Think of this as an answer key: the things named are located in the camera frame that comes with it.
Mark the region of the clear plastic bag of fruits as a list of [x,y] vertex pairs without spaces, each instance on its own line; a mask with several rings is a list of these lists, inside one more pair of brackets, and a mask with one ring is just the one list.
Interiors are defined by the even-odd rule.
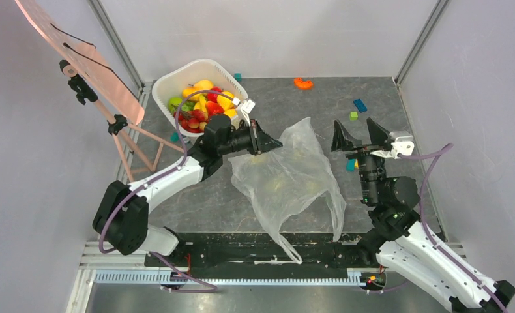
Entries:
[[281,134],[281,148],[257,156],[231,157],[232,185],[250,201],[257,221],[290,258],[300,265],[301,255],[280,233],[282,224],[324,197],[331,212],[333,241],[344,225],[346,201],[330,162],[305,117]]

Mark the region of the yellow fake banana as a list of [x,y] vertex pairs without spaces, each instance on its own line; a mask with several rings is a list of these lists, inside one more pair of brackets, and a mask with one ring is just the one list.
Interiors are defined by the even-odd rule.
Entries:
[[227,115],[230,119],[234,119],[237,116],[237,111],[235,108],[227,109],[223,112],[224,115]]

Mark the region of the yellow fake pear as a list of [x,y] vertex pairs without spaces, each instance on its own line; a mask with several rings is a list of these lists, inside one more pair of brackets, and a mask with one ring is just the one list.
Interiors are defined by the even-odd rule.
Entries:
[[234,94],[228,91],[222,92],[220,95],[217,95],[216,102],[222,107],[222,109],[226,112],[234,108],[233,103]]

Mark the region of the red fake pepper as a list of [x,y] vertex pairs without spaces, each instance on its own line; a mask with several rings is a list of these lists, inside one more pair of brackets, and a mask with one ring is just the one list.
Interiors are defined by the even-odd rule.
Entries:
[[209,117],[224,113],[223,107],[221,107],[221,105],[213,101],[207,101],[205,103],[205,107]]

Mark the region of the red fake strawberry bunch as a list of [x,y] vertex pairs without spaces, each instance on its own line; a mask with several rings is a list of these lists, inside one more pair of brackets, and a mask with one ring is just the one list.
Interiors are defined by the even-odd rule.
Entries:
[[178,114],[180,127],[191,133],[202,133],[209,122],[209,116],[201,109],[186,112],[181,111]]

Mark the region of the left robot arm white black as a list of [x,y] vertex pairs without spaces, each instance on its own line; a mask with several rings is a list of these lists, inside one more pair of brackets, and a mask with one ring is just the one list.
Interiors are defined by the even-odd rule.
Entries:
[[160,254],[169,265],[186,257],[181,239],[168,228],[149,224],[150,213],[176,193],[213,175],[230,153],[260,155],[282,143],[252,119],[234,127],[225,115],[215,115],[194,145],[171,166],[130,184],[112,182],[96,211],[92,227],[100,234],[102,253],[130,255],[137,250]]

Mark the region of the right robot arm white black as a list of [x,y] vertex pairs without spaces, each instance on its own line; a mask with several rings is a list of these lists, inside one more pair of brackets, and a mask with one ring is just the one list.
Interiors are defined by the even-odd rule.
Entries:
[[397,272],[449,312],[506,312],[515,287],[475,269],[424,221],[426,184],[387,175],[386,159],[418,159],[413,136],[391,132],[373,119],[366,124],[369,143],[354,138],[335,121],[331,145],[332,151],[357,161],[362,203],[370,209],[373,228],[358,242],[359,261]]

